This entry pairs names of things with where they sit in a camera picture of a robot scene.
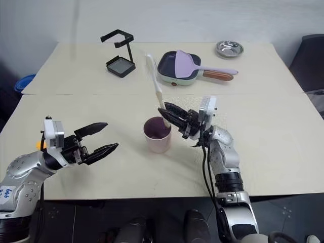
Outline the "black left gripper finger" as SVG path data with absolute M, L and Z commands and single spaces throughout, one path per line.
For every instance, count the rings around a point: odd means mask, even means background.
M 86 164 L 91 165 L 91 164 L 107 157 L 109 154 L 114 152 L 118 146 L 119 146 L 119 143 L 113 143 L 113 144 L 104 145 L 98 149 L 95 149 L 93 151 L 93 153 L 87 155 Z
M 108 123 L 103 123 L 103 122 L 93 123 L 75 130 L 74 133 L 76 135 L 77 140 L 81 141 L 83 137 L 98 133 L 102 129 L 104 129 L 107 125 Z

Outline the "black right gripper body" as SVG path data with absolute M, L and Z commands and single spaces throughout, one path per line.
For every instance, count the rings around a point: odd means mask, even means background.
M 200 122 L 198 120 L 198 112 L 190 109 L 188 111 L 181 110 L 179 117 L 181 118 L 179 132 L 182 133 L 184 139 L 194 136 L 200 130 Z

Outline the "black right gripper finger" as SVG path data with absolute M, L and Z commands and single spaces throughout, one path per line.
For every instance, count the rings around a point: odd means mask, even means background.
M 165 102 L 164 118 L 187 119 L 187 117 L 188 112 L 186 110 L 173 103 Z
M 158 108 L 159 113 L 162 115 L 162 117 L 164 118 L 164 111 L 165 109 L 163 108 Z M 186 130 L 187 128 L 187 120 L 186 119 L 167 119 L 165 118 L 167 121 L 169 121 L 171 124 L 175 125 L 176 127 L 182 129 L 182 130 Z

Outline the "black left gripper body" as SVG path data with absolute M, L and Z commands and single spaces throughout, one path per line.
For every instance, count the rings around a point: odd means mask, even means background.
M 83 164 L 87 161 L 88 150 L 78 141 L 76 135 L 70 135 L 64 139 L 62 156 L 69 164 Z

